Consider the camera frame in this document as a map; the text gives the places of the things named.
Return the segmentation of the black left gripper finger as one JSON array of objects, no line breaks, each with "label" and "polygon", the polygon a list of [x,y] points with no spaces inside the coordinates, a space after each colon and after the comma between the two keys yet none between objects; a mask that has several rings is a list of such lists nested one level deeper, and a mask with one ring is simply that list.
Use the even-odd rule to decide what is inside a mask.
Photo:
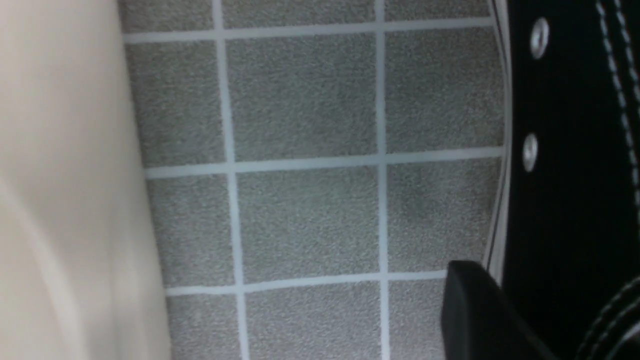
[{"label": "black left gripper finger", "polygon": [[446,360],[556,360],[482,265],[451,260],[441,309]]}]

